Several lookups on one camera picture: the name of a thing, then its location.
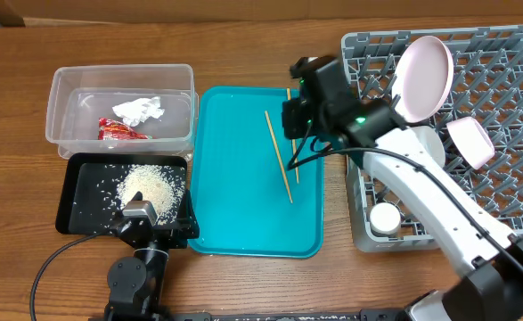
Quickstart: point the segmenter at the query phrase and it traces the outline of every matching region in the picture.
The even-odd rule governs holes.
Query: pink plate
[[[454,63],[447,46],[436,37],[414,41],[396,67],[392,96],[400,95],[396,112],[408,122],[419,122],[441,108],[454,78]]]

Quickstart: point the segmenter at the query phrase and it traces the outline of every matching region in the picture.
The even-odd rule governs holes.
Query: wooden table
[[[54,220],[67,162],[45,140],[45,110],[62,66],[192,65],[198,93],[212,86],[292,86],[301,56],[336,53],[351,31],[523,24],[523,16],[232,22],[0,29],[0,320],[29,320],[29,290],[44,260],[71,240]],[[402,307],[457,281],[439,251],[366,254],[350,233],[342,157],[326,160],[325,239],[311,259],[262,259],[173,251],[163,302],[215,314],[355,311]],[[132,250],[102,238],[70,249],[45,272],[40,320],[100,316],[106,275]]]

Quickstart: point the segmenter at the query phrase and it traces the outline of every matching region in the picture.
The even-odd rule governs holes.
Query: cable
[[[68,248],[71,248],[79,243],[82,243],[84,241],[88,241],[91,239],[94,239],[97,236],[100,235],[106,235],[109,233],[109,229],[107,228],[103,232],[95,233],[93,235],[88,235],[83,238],[80,238],[78,240],[75,240],[71,243],[68,243],[66,245],[63,245],[59,250],[57,250],[54,254],[52,254],[47,260],[45,261],[44,265],[39,269],[39,272],[37,272],[36,280],[33,282],[33,285],[31,286],[31,294],[29,295],[29,314],[31,316],[31,321],[37,321],[36,319],[36,291],[37,286],[39,285],[39,279],[41,278],[41,275],[45,272],[45,269],[53,261],[59,254],[61,254],[63,251],[67,250]]]
[[[431,182],[433,182],[433,184],[435,184],[441,190],[441,192],[443,192],[445,194],[445,196],[447,196],[447,198],[449,198],[449,200],[460,211],[460,213],[470,222],[470,224],[473,227],[475,227],[477,232],[480,235],[482,235],[489,243],[491,243],[491,245],[493,245],[493,247],[495,247],[496,250],[499,251],[499,253],[501,253],[520,273],[523,274],[523,265],[520,264],[520,262],[518,262],[515,258],[513,258],[511,256],[511,254],[508,253],[497,241],[495,241],[494,238],[491,237],[491,235],[489,235],[489,233],[485,230],[485,228],[483,228],[479,223],[477,223],[477,221],[469,214],[469,212],[461,205],[461,203],[459,201],[457,201],[455,196],[451,192],[449,192],[449,190],[447,189],[447,187],[445,187],[445,185],[443,185],[443,183],[441,183],[435,176],[433,176],[433,174],[431,174],[431,172],[426,170],[425,167],[423,167],[423,165],[421,165],[420,163],[418,163],[414,160],[411,160],[403,155],[400,155],[396,152],[382,150],[379,148],[352,147],[352,148],[345,148],[345,149],[339,149],[339,150],[328,151],[328,152],[321,152],[319,154],[309,156],[303,160],[300,160],[300,161],[290,165],[289,169],[297,168],[303,164],[308,163],[309,161],[314,161],[314,160],[317,160],[322,157],[326,157],[326,156],[333,155],[333,154],[339,154],[339,153],[347,153],[347,152],[375,152],[375,153],[391,156],[393,158],[396,158],[396,159],[403,161],[403,162],[407,163],[408,165],[411,165],[412,167],[414,167],[414,169],[416,171],[421,172],[423,175],[425,175],[427,178],[429,178],[429,180],[431,180]]]
[[[300,151],[301,151],[301,150],[303,149],[303,147],[305,146],[306,139],[308,138],[308,135],[310,134],[312,128],[313,128],[313,121],[312,121],[312,120],[309,120],[309,121],[308,121],[308,126],[306,127],[306,133],[305,133],[305,136],[303,137],[303,141],[300,142],[300,145],[298,146],[297,151],[295,152],[295,154],[293,155],[293,157],[289,160],[289,163],[287,163],[287,167],[288,167],[288,168],[289,168],[290,166],[293,165],[293,163],[294,163],[295,160],[297,159],[298,155],[300,154]]]
[[[331,144],[328,144],[326,147],[324,147],[324,148],[322,148],[322,149],[316,151],[316,150],[315,150],[315,144],[316,144],[316,142],[318,142],[318,137],[313,138],[313,141],[311,142],[311,145],[310,145],[310,147],[311,147],[311,152],[321,153],[321,152],[328,152],[329,150],[332,149],[332,145],[331,145]]]

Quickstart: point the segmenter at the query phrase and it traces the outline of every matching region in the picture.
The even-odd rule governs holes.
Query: rice
[[[172,222],[174,211],[172,207],[182,199],[183,188],[175,188],[172,177],[163,172],[164,167],[158,165],[131,165],[127,176],[118,183],[117,198],[120,201],[118,206],[121,210],[128,202],[132,201],[137,192],[143,194],[145,201],[150,201],[156,214],[160,218],[165,218]]]

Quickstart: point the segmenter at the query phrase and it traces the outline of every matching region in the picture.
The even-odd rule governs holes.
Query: red wrapper
[[[152,139],[136,133],[131,127],[112,119],[99,119],[99,140]]]

